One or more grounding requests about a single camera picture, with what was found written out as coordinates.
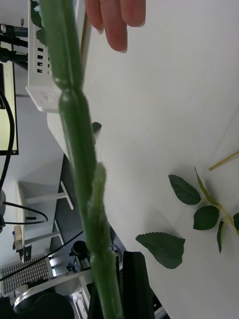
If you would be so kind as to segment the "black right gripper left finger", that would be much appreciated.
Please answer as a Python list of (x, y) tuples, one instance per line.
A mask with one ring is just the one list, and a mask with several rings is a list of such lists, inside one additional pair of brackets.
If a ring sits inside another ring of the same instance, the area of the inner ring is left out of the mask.
[(88, 318), (89, 319), (102, 318), (101, 303), (100, 303), (97, 289), (94, 284), (91, 285), (91, 289), (90, 289), (90, 303), (89, 303)]

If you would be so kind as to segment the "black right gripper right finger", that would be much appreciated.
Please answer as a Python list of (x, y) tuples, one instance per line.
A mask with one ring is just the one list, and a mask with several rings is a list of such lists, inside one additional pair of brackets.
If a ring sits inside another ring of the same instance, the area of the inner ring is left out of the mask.
[(140, 252), (123, 255), (123, 311), (126, 319), (155, 318), (145, 257)]

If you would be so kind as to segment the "person's hand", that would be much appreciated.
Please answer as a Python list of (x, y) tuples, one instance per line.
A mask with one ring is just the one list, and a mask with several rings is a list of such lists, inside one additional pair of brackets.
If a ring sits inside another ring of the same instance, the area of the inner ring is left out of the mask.
[(144, 0), (86, 0), (85, 10), (91, 26), (120, 53), (127, 51), (127, 27), (142, 27), (146, 19)]

